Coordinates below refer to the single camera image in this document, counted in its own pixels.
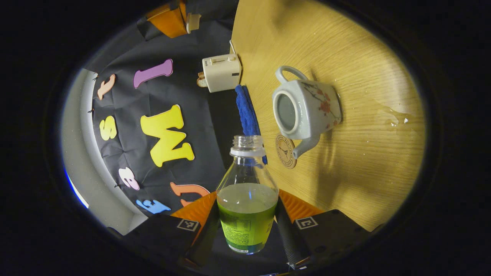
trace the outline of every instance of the yellow letter w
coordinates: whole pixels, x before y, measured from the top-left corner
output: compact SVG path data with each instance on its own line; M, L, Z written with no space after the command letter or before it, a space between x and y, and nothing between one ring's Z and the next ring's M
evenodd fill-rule
M189 143L183 143L182 147L174 149L186 137L186 134L168 130L171 127L181 129L184 126L179 105L173 105L170 110L155 116L142 116L140 124L143 133L160 138L150 150L150 156L157 167L162 167L162 164L169 160L194 159L194 153Z

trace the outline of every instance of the white wall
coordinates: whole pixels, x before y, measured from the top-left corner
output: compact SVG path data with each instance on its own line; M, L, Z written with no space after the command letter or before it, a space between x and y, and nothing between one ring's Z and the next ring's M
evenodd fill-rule
M73 185L88 203L89 211L104 226L123 235L146 220L111 177L104 164L94 136L92 93L95 73L81 69L65 103L61 137L63 161Z

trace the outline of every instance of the teapot spout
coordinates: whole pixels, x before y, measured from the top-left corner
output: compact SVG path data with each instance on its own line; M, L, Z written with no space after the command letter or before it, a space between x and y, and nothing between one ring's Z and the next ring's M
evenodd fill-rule
M303 139L302 142L300 142L300 144L293 149L293 158L298 159L300 155L304 154L307 150L315 147L320 139L320 134Z

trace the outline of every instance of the plastic bottle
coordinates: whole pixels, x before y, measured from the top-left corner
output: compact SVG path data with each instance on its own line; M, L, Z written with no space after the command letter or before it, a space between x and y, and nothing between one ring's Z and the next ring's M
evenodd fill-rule
M262 162L265 154L261 136L235 136L234 162L217 188L223 232L237 253L259 252L273 225L279 190Z

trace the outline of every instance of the floral pattern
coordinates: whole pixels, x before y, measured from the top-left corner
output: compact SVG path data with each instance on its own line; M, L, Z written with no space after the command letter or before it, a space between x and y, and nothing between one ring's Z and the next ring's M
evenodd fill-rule
M312 95L312 97L314 97L315 99L321 102L321 105L319 106L319 110L322 110L324 112L324 116L327 116L329 113L331 113L332 116L334 116L335 121L333 122L333 124L337 126L338 122L341 121L341 118L332 113L331 103L330 103L331 99L329 98L327 93L320 90L317 84L310 84L304 82L302 82L302 84L305 90L307 90Z

